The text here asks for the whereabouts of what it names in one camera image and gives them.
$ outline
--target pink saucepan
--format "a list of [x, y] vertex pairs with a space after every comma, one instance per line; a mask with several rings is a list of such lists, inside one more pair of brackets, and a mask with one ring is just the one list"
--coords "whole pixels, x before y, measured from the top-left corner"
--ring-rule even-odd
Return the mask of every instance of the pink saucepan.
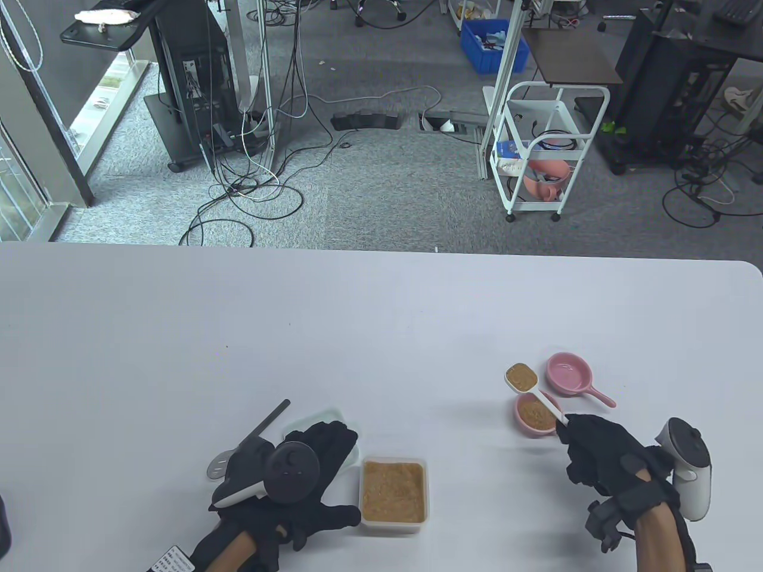
[[617, 403], [594, 388], [594, 374], [579, 355], [560, 352], [546, 363], [546, 380], [562, 395], [591, 394], [609, 407]]

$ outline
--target label sticker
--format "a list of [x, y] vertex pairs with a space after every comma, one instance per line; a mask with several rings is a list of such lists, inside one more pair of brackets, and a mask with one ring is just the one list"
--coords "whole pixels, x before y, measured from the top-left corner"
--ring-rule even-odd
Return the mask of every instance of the label sticker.
[[151, 567], [152, 572], [193, 572], [195, 566], [177, 546], [173, 546], [164, 553], [156, 564]]

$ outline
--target brown powder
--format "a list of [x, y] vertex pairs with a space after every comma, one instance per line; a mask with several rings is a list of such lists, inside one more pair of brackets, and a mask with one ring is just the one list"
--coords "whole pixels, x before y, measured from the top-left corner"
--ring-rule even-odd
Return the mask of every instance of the brown powder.
[[364, 463], [363, 518], [424, 522], [423, 467], [418, 463]]
[[524, 399], [519, 406], [520, 417], [533, 429], [548, 431], [556, 427], [556, 417], [534, 395], [532, 399]]
[[529, 391], [538, 383], [538, 376], [525, 364], [514, 364], [506, 372], [507, 381], [518, 391]]

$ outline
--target car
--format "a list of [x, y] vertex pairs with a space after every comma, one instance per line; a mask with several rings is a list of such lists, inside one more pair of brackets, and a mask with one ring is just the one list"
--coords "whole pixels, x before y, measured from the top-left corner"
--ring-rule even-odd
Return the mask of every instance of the car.
[[106, 109], [110, 103], [111, 100], [109, 98], [96, 98], [93, 101], [93, 107], [97, 109]]

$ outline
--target cart wheel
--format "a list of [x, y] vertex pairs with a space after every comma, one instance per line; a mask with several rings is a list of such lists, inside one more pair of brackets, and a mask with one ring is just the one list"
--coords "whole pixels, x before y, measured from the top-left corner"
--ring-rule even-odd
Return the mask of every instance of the cart wheel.
[[610, 172], [613, 175], [617, 175], [618, 177], [621, 175], [625, 175], [626, 166], [622, 163], [615, 163], [614, 165], [610, 165]]

